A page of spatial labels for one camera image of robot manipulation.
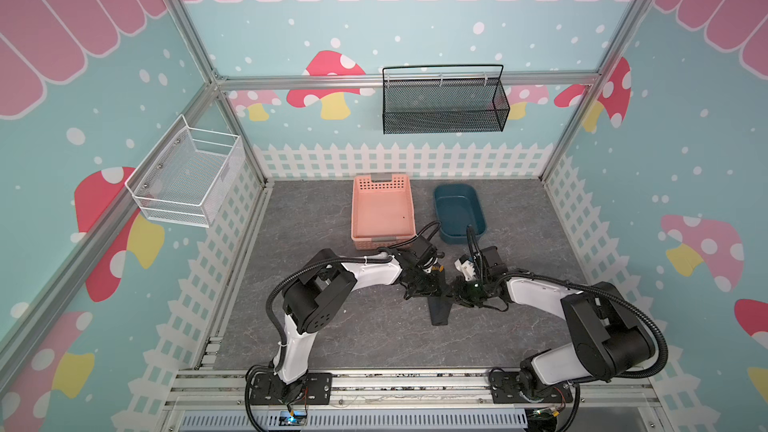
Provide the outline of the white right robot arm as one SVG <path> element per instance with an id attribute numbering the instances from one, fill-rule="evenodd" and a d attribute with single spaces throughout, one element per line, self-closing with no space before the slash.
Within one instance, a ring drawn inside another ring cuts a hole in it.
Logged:
<path id="1" fill-rule="evenodd" d="M 460 275 L 451 292 L 453 300 L 465 307 L 488 308 L 491 299 L 500 299 L 564 320 L 568 344 L 520 363 L 516 388 L 529 402 L 542 401 L 563 385 L 608 382 L 615 377 L 646 378 L 666 364 L 668 351 L 659 328 L 611 283 L 586 286 L 508 272 L 490 279 Z"/>

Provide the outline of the black paper napkin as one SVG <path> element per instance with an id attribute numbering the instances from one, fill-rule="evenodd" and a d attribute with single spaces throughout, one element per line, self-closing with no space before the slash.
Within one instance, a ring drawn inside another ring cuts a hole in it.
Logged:
<path id="1" fill-rule="evenodd" d="M 437 271 L 432 273 L 434 290 L 427 298 L 432 326 L 446 326 L 449 321 L 452 299 L 449 297 L 450 287 L 447 285 L 445 273 Z"/>

